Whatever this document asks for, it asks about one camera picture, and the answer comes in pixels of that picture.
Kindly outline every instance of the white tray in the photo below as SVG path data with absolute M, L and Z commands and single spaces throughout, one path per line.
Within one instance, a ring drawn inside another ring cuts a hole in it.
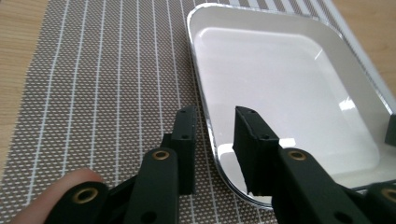
M 384 144 L 388 103 L 332 27 L 213 4 L 198 6 L 188 23 L 215 163 L 239 196 L 270 206 L 246 195 L 232 150 L 236 105 L 258 111 L 282 147 L 310 152 L 341 185 L 396 179 L 396 148 Z

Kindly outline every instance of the striped placemat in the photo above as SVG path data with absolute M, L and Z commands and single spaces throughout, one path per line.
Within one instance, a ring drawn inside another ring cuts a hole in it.
M 200 110 L 197 192 L 181 197 L 180 222 L 276 223 L 227 189 L 212 161 L 186 27 L 203 2 L 49 1 L 2 180 L 0 223 L 71 170 L 92 168 L 110 187 L 136 175 L 184 105 Z M 319 17 L 375 72 L 330 0 L 219 3 Z

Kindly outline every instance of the wooden surface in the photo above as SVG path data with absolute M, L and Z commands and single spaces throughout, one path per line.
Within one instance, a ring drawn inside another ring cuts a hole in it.
M 333 0 L 396 95 L 396 1 Z M 48 0 L 0 2 L 0 176 Z

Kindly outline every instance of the woven gray fabric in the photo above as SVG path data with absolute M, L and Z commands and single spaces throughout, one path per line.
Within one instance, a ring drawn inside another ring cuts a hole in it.
M 201 106 L 186 17 L 204 1 L 49 1 L 0 194 L 8 222 L 51 182 L 90 167 L 110 187 L 136 175 L 143 154 L 171 131 L 176 111 Z M 321 17 L 322 0 L 219 1 Z M 241 201 L 212 161 L 199 109 L 196 189 L 181 223 L 276 223 Z

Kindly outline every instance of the white rectangular dish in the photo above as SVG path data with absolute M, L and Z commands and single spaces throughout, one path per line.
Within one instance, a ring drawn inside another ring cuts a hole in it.
M 215 162 L 240 196 L 246 187 L 232 150 L 237 105 L 259 112 L 282 147 L 310 152 L 341 185 L 396 179 L 396 147 L 384 143 L 389 102 L 332 27 L 214 4 L 198 6 L 188 23 Z

